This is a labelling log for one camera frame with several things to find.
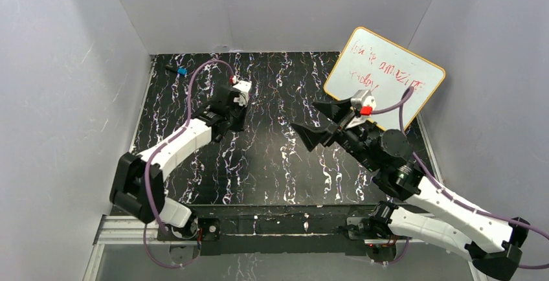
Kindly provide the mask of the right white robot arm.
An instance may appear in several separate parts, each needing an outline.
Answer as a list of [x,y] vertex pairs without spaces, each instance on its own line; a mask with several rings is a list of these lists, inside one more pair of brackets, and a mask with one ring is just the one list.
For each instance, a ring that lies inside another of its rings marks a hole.
[[520,218],[498,220],[431,180],[418,168],[414,150],[399,129],[380,130],[366,119],[370,107],[354,109],[350,100],[316,102],[328,127],[292,124],[308,150],[338,144],[373,172],[374,183],[393,200],[421,208],[428,217],[394,202],[379,202],[371,215],[350,226],[354,234],[372,231],[437,245],[471,262],[497,280],[510,280],[519,268],[528,224]]

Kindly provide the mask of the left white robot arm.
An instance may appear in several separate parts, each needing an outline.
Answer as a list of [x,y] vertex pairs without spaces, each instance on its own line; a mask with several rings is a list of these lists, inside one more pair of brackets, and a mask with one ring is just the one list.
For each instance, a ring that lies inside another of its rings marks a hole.
[[194,221],[196,216],[190,208],[166,197],[164,182],[201,147],[219,142],[228,131],[243,131],[251,87],[248,81],[216,87],[213,97],[192,114],[188,124],[152,148],[122,155],[110,202],[145,224],[160,219],[182,229]]

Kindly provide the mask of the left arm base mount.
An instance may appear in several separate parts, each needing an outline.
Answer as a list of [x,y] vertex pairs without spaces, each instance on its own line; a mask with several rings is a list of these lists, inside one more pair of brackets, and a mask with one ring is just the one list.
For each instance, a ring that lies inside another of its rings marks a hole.
[[157,240],[169,245],[173,265],[187,266],[201,256],[208,244],[220,239],[218,218],[194,218],[183,228],[166,225],[166,233],[158,230]]

